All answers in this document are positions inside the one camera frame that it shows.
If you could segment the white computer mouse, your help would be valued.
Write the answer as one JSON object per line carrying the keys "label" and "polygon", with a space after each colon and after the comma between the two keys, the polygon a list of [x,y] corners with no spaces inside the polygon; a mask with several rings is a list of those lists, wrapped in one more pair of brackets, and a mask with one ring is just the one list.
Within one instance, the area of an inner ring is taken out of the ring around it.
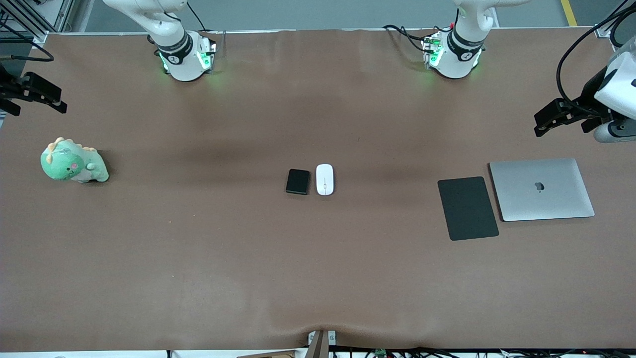
{"label": "white computer mouse", "polygon": [[316,190],[318,195],[330,196],[334,192],[334,169],[332,165],[320,164],[316,167]]}

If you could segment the black phone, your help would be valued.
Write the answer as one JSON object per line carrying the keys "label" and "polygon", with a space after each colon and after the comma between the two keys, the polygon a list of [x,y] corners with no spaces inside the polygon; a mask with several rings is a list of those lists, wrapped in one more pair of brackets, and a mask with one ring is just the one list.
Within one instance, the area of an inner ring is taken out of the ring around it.
{"label": "black phone", "polygon": [[290,169],[286,181],[285,192],[297,195],[308,195],[311,183],[311,172],[299,169]]}

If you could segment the black mouse pad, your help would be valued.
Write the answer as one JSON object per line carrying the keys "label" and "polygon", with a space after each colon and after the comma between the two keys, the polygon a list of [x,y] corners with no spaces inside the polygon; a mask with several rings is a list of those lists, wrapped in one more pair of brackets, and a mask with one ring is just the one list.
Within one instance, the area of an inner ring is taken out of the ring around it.
{"label": "black mouse pad", "polygon": [[450,240],[499,236],[484,177],[443,179],[437,186]]}

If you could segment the green dinosaur plush toy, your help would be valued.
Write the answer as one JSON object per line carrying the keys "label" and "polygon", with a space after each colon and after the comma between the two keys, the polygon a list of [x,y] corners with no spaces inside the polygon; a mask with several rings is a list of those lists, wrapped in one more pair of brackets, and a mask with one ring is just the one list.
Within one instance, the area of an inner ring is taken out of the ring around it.
{"label": "green dinosaur plush toy", "polygon": [[93,147],[58,137],[40,156],[43,172],[58,181],[105,182],[110,175],[104,159]]}

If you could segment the silver laptop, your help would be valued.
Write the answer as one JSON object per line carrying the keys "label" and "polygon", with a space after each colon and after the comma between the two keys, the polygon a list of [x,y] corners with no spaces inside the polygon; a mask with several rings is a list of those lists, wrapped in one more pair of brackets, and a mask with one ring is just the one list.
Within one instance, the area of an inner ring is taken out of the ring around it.
{"label": "silver laptop", "polygon": [[594,217],[573,158],[488,164],[504,222]]}

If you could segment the brown table cover mat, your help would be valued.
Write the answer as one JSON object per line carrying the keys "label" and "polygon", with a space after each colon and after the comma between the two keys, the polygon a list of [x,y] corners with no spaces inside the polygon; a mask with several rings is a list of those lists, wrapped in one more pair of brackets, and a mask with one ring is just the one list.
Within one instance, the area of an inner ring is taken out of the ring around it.
{"label": "brown table cover mat", "polygon": [[[0,352],[636,349],[636,143],[542,138],[581,28],[496,29],[463,80],[380,30],[217,36],[211,75],[164,75],[145,36],[52,35],[65,115],[0,129]],[[105,182],[58,181],[58,137]],[[438,181],[574,157],[592,218],[503,222],[453,242]],[[318,195],[316,167],[334,192]],[[290,169],[308,195],[286,193]]]}

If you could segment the aluminium frame profile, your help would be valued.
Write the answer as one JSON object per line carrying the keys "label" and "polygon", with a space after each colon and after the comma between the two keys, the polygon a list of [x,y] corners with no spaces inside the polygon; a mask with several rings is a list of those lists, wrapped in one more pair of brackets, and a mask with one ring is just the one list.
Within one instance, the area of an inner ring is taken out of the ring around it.
{"label": "aluminium frame profile", "polygon": [[617,13],[620,13],[627,9],[627,7],[632,6],[634,2],[636,2],[636,0],[619,0],[619,3],[613,7],[611,13],[606,16],[607,18],[610,18],[610,20],[595,31],[597,38],[609,38],[612,31],[611,29],[617,21]]}
{"label": "aluminium frame profile", "polygon": [[18,39],[7,28],[44,43],[46,36],[64,30],[76,0],[0,0],[0,38]]}

